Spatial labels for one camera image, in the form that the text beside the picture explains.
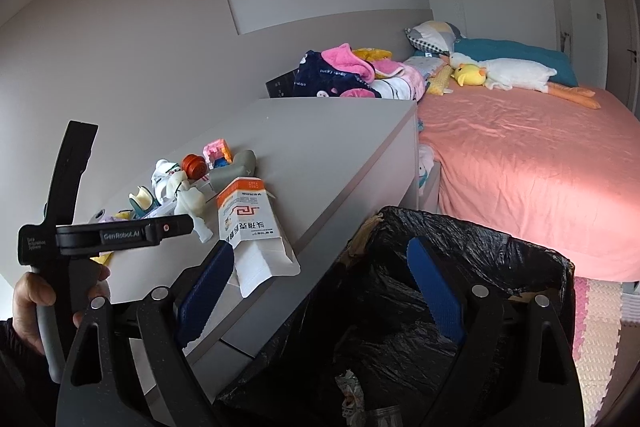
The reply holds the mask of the person's left hand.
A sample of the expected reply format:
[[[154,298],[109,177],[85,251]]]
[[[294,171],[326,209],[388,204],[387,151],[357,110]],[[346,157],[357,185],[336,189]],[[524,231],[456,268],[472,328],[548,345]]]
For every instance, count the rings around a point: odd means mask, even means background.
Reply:
[[[88,290],[88,299],[96,297],[111,298],[111,291],[107,279],[111,275],[106,265],[100,265],[101,271],[96,285]],[[43,345],[37,324],[37,306],[50,307],[55,303],[55,293],[52,287],[38,274],[24,273],[17,281],[13,293],[13,328],[17,336],[40,355],[44,355]],[[84,312],[78,311],[73,316],[73,322],[79,327]]]

